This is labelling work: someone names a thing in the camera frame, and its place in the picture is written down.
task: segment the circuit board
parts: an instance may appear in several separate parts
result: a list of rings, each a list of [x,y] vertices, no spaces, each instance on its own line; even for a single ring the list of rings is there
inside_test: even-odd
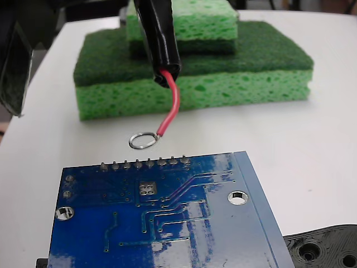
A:
[[[245,152],[69,167],[60,267],[294,267]]]

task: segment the green sponge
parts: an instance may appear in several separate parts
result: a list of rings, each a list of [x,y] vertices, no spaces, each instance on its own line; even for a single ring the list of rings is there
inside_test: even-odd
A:
[[[236,55],[185,55],[181,110],[306,99],[313,61],[265,22],[240,22]],[[147,60],[131,60],[125,29],[88,35],[74,72],[81,119],[161,113],[171,91],[152,81]]]
[[[185,53],[233,54],[237,48],[237,12],[228,1],[172,0],[177,46]],[[133,56],[144,53],[134,2],[127,13],[127,38]]]

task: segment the white surface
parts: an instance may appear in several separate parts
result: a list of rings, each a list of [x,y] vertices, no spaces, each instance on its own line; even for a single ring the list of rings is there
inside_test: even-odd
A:
[[[117,18],[64,27],[0,146],[0,267],[47,257],[66,166],[247,150],[283,235],[357,224],[357,18],[241,14],[270,22],[312,56],[309,100],[182,112],[144,151],[129,148],[130,135],[155,131],[163,114],[78,120],[73,70],[84,36],[117,27]]]

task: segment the metal wire loop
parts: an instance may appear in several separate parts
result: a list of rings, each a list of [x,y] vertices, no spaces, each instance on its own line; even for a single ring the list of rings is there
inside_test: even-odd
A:
[[[136,138],[139,138],[139,137],[142,137],[142,136],[151,136],[154,138],[153,141],[147,143],[147,144],[144,144],[144,145],[134,145],[134,140]],[[153,133],[153,132],[139,132],[133,136],[131,136],[131,138],[129,139],[129,146],[133,149],[137,149],[137,150],[141,150],[141,149],[146,149],[150,146],[153,146],[158,140],[160,139],[160,136],[156,133]]]

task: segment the red wire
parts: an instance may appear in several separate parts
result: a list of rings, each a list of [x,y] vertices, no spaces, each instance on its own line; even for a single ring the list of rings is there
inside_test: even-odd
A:
[[[168,86],[172,90],[172,108],[166,118],[162,121],[161,125],[159,126],[156,134],[159,136],[163,136],[168,126],[171,124],[177,113],[179,112],[180,108],[180,90],[176,85],[175,81],[172,78],[170,72],[165,69],[160,69],[160,73],[166,78]]]

